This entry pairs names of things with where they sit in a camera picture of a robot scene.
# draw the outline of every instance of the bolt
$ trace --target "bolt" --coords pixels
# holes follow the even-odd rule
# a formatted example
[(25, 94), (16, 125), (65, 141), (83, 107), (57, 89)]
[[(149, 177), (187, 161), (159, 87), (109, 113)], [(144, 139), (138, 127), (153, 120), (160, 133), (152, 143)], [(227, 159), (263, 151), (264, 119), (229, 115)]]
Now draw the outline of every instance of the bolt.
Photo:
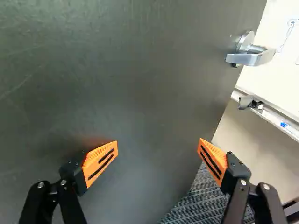
[(61, 186), (64, 186), (66, 184), (66, 180), (62, 180), (61, 182), (60, 182), (60, 185)]
[(39, 182), (37, 188), (42, 188), (43, 186), (45, 186), (44, 182)]
[(270, 190), (270, 187), (269, 187), (269, 185), (268, 184), (263, 184), (263, 188), (265, 188), (266, 190)]
[(246, 186), (246, 181), (241, 180), (241, 184), (242, 184), (243, 186)]

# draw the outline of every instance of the door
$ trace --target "door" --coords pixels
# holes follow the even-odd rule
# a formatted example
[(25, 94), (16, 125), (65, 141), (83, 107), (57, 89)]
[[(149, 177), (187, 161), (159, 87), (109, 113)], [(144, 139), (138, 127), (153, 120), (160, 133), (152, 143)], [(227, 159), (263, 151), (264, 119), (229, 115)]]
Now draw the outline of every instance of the door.
[[(241, 72), (225, 62), (266, 0), (16, 0), (0, 34), (0, 210), (86, 139), (118, 157), (80, 198), (88, 223), (155, 223), (189, 189)], [(54, 223), (61, 223), (59, 212)]]

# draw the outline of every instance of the lever door handle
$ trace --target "lever door handle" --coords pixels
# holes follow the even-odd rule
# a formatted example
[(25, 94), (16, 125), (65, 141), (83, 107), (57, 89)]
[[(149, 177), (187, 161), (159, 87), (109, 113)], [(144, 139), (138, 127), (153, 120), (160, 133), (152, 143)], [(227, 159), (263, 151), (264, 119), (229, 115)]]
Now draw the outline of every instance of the lever door handle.
[(254, 45), (254, 32), (247, 31), (239, 40), (236, 54), (227, 54), (225, 61), (238, 65), (259, 66), (268, 63), (274, 57), (275, 49)]

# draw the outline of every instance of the white wall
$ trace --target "white wall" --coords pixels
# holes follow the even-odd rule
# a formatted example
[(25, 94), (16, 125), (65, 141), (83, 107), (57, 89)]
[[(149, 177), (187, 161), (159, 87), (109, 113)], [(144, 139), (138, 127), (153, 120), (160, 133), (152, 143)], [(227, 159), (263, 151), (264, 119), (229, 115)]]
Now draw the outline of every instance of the white wall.
[(230, 101), (212, 140), (251, 170), (250, 182), (266, 182), (283, 203), (299, 196), (299, 144), (250, 110)]

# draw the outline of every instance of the blue marker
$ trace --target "blue marker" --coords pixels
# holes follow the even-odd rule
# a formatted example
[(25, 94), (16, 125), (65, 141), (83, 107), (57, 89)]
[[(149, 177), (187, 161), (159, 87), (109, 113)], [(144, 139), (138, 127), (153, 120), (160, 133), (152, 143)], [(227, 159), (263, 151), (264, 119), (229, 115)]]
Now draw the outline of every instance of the blue marker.
[(293, 128), (292, 126), (289, 126), (285, 122), (281, 122), (280, 126), (282, 126), (286, 130), (288, 130), (290, 133), (292, 133), (293, 135), (295, 135), (297, 138), (299, 138), (299, 131), (296, 128)]

